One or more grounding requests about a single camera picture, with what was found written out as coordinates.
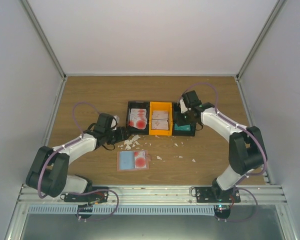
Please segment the pink card holder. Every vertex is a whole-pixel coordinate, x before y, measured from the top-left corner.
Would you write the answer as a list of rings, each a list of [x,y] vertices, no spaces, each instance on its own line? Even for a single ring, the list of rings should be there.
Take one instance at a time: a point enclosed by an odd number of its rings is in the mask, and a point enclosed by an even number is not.
[[[140,171],[140,170],[148,170],[150,166],[151,156],[145,151],[146,160],[147,160],[147,168],[135,168],[134,161],[134,152],[137,151],[120,151],[117,153],[117,171],[118,172],[126,172],[126,171]]]

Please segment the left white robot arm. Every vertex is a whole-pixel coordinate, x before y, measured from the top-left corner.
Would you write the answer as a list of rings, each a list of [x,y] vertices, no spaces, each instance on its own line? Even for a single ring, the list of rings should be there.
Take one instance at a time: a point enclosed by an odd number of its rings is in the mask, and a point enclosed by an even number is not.
[[[75,139],[55,147],[42,146],[38,149],[27,174],[25,183],[37,190],[38,197],[57,197],[73,194],[88,202],[93,197],[89,180],[83,176],[69,175],[69,166],[83,155],[99,148],[113,150],[115,144],[128,140],[130,132],[118,126],[119,117],[101,113],[95,123],[82,131]]]

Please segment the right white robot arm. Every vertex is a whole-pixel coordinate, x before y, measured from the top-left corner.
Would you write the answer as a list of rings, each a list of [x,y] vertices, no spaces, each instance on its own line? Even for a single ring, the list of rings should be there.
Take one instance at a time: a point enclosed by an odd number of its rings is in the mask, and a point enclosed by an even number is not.
[[[178,101],[178,125],[199,124],[213,129],[228,142],[228,167],[212,181],[211,196],[218,203],[224,202],[243,178],[256,176],[254,170],[267,168],[267,153],[261,130],[247,127],[222,114],[216,105],[202,103],[197,93],[185,92]]]

